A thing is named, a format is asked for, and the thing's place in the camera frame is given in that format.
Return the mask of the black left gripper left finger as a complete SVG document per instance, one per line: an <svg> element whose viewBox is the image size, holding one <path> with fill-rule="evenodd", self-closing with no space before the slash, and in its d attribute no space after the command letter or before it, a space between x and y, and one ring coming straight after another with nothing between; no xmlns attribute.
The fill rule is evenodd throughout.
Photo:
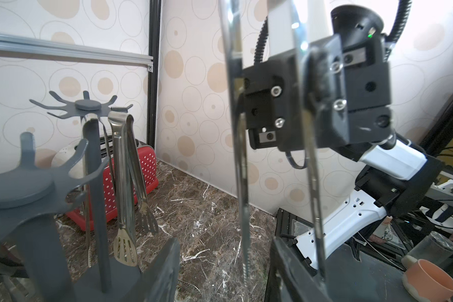
<svg viewBox="0 0 453 302"><path fill-rule="evenodd" d="M174 301L180 268L180 243L170 238L121 301Z"/></svg>

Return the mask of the dark grey rack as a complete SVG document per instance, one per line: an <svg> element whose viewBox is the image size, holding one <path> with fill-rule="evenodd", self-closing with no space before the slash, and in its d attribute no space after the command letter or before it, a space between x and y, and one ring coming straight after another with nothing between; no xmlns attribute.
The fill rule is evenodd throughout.
<svg viewBox="0 0 453 302"><path fill-rule="evenodd" d="M77 208L85 200L86 192L70 203L66 201L67 195L102 179L106 164L76 179L69 172L84 156L88 148L86 139L79 142L68 161L49 169L35 164L32 133L23 132L20 141L20 163L0 174L0 244L11 237L44 301L77 301L54 216Z"/></svg>
<svg viewBox="0 0 453 302"><path fill-rule="evenodd" d="M60 119L79 117L82 123L83 138L89 141L88 149L84 157L84 174L90 175L99 169L99 178L91 181L87 185L88 200L84 205L88 208L84 210L86 218L89 212L93 213L94 235L96 240L96 252L98 256L97 265L89 268L75 284L76 291L81 301L119 301L122 297L120 289L113 286L111 268L124 271L118 262L109 257L109 244L106 229L106 214L104 207L103 192L103 168L101 164L101 143L99 136L99 123L102 117L107 117L111 111L126 113L131 106L113 107L112 104L117 100L117 96L111 97L109 102L100 103L92 100L88 91L83 92L83 97L71 102L62 99L57 93L50 91L50 95L63 106L48 106L35 100L30 102L41 108L52 110L62 110L65 112Z"/></svg>

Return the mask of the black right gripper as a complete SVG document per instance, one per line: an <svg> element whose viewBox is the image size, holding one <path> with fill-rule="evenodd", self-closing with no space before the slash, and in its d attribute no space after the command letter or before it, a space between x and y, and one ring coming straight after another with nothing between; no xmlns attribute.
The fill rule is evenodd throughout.
<svg viewBox="0 0 453 302"><path fill-rule="evenodd" d="M374 11L343 5L331 12L333 35L313 42L302 80L304 102L313 112L317 147L338 150L385 143L391 126L390 76L385 57L384 23ZM301 113L294 70L296 52L268 59L264 23L255 46L254 63L244 70L241 98L253 149L276 147L298 151Z"/></svg>

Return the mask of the dark grey rack back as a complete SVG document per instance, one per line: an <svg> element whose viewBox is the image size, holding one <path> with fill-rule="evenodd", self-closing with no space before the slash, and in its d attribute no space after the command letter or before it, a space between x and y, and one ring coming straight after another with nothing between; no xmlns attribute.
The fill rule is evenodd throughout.
<svg viewBox="0 0 453 302"><path fill-rule="evenodd" d="M109 244L106 229L106 214L104 207L103 192L103 168L101 164L101 143L99 136L99 123L102 117L107 117L111 111L126 113L131 106L113 107L112 104L117 100L117 96L111 97L109 102L100 103L92 100L88 91L83 92L83 97L71 102L62 99L57 93L50 91L50 95L63 106L48 106L35 100L30 102L41 108L52 110L62 110L65 112L60 119L79 117L82 123L83 138L89 141L88 149L84 157L84 174L90 175L99 169L99 178L91 181L87 185L88 200L84 205L88 208L84 210L86 218L89 212L93 213L94 235L96 240L96 252L98 256L97 265L89 268L75 284L76 291L81 301L119 301L122 297L120 289L113 286L111 268L124 271L118 262L109 257Z"/></svg>

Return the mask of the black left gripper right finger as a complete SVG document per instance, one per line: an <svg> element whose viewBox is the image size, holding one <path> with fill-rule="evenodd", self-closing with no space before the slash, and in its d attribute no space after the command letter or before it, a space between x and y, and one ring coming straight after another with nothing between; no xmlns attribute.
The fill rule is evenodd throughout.
<svg viewBox="0 0 453 302"><path fill-rule="evenodd" d="M266 301L330 301L279 237L271 242Z"/></svg>

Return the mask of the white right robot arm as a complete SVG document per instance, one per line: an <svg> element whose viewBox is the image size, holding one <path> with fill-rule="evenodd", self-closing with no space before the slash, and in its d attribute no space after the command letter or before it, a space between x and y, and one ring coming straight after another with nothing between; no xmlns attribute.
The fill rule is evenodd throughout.
<svg viewBox="0 0 453 302"><path fill-rule="evenodd" d="M410 10L410 1L400 1L393 27L384 34L375 12L355 5L334 8L327 36L310 44L299 67L292 49L264 60L276 29L268 16L254 64L244 70L240 99L252 148L276 147L291 157L303 149L303 136L312 134L317 147L364 164L352 192L361 201L296 239L313 269L320 269L323 259L368 225L414 209L442 169L440 160L391 126L388 59Z"/></svg>

